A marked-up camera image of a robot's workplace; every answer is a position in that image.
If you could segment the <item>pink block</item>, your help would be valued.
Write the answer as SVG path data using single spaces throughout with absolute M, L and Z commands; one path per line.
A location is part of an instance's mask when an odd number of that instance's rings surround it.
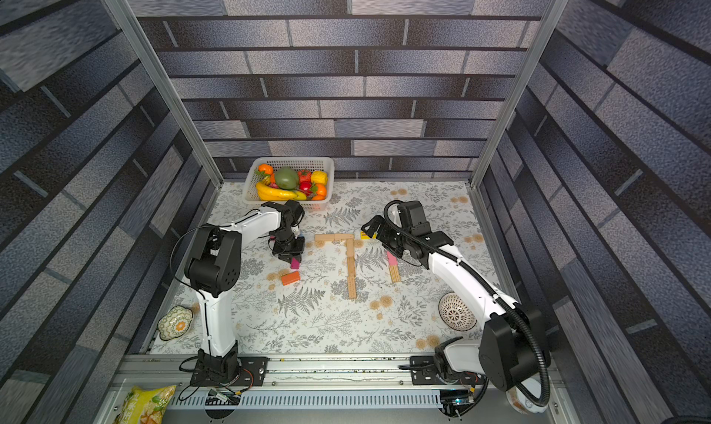
M 388 265 L 390 267 L 397 267 L 398 266 L 398 259 L 391 253 L 387 253 L 387 259 L 388 259 Z

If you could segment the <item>wood block marked 71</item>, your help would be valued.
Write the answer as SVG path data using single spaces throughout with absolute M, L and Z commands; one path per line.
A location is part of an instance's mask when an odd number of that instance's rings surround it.
M 347 277 L 349 279 L 353 279 L 356 276 L 356 265 L 355 265 L 355 258 L 354 257 L 348 257 L 346 260 L 346 265 L 347 265 Z

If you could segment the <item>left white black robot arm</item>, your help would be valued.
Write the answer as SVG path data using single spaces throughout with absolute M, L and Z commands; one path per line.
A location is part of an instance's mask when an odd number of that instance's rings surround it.
M 192 242 L 178 282 L 196 293 L 203 321 L 201 347 L 190 358 L 194 368 L 179 368 L 191 375 L 192 387 L 252 388 L 264 383 L 268 359 L 239 354 L 231 319 L 233 287 L 241 275 L 244 246 L 258 239 L 268 241 L 277 259 L 299 263 L 306 246 L 298 234 L 304 216 L 297 201 L 265 202 L 232 224 L 204 223 L 185 233 Z

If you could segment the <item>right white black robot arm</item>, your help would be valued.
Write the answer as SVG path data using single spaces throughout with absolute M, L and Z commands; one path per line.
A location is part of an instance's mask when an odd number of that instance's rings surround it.
M 405 365 L 414 383 L 472 388 L 470 394 L 443 394 L 444 416 L 455 418 L 472 410 L 491 386 L 507 393 L 521 413 L 546 411 L 551 357 L 544 315 L 537 307 L 520 303 L 481 275 L 446 233 L 431 229 L 418 201 L 389 202 L 361 231 L 394 257 L 409 254 L 439 277 L 481 327 L 479 340 L 457 336 L 436 346 L 431 357 L 411 357 Z

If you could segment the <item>orange block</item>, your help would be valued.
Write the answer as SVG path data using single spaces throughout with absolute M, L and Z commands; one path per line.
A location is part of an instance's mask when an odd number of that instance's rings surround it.
M 281 275 L 281 284 L 283 286 L 291 285 L 293 283 L 298 283 L 298 281 L 301 281 L 299 271 L 293 271 L 293 272 Z

